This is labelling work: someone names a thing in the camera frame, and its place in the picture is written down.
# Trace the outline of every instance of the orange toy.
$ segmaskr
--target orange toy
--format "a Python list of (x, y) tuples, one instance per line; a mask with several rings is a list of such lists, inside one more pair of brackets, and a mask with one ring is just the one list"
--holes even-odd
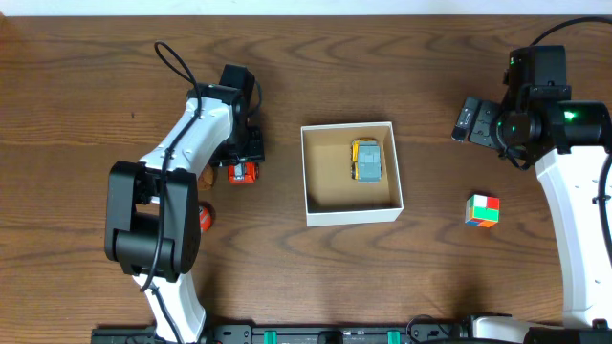
[(200, 205), (200, 230), (202, 234), (207, 231), (212, 225), (212, 217), (205, 206)]
[(255, 183), (259, 178), (259, 166), (255, 162), (238, 163), (228, 168), (230, 183)]

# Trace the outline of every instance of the black base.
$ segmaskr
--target black base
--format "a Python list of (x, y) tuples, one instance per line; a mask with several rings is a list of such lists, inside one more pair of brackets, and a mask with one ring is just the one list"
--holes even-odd
[[(441, 326), (453, 336), (467, 337), (466, 328), (459, 323)], [(412, 335), (419, 341), (446, 339), (437, 324), (417, 323), (410, 326)], [(265, 340), (266, 332), (275, 332), (274, 343)], [(389, 333), (399, 334), (400, 341), (390, 341)], [(145, 329), (95, 329), (92, 344), (163, 344), (155, 337), (155, 328)], [(397, 327), (252, 327), (249, 325), (224, 325), (205, 331), (197, 344), (416, 344), (406, 334), (405, 326)]]

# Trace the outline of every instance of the green connector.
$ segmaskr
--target green connector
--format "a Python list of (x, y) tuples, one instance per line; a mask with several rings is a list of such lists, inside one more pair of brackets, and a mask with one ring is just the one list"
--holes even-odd
[(276, 344), (276, 331), (264, 332), (264, 344)]
[(388, 344), (401, 344), (402, 334), (399, 331), (389, 331), (386, 333)]

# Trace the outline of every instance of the white box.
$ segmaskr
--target white box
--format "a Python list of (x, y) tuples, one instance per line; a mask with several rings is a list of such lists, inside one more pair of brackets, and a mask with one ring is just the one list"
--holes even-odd
[[(301, 128), (306, 225), (328, 226), (395, 221), (402, 186), (391, 122), (314, 125)], [(375, 139), (381, 147), (382, 178), (351, 178), (351, 143)]]

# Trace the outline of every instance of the red object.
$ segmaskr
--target red object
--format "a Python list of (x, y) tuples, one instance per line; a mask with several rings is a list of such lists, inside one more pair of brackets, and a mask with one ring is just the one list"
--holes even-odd
[(487, 209), (499, 210), (499, 199), (487, 197)]
[(210, 225), (212, 225), (212, 217), (210, 216), (210, 212), (205, 206), (200, 205), (200, 230), (202, 231), (202, 234), (210, 229)]
[(228, 168), (230, 183), (255, 183), (259, 177), (259, 166), (255, 162), (239, 163)]

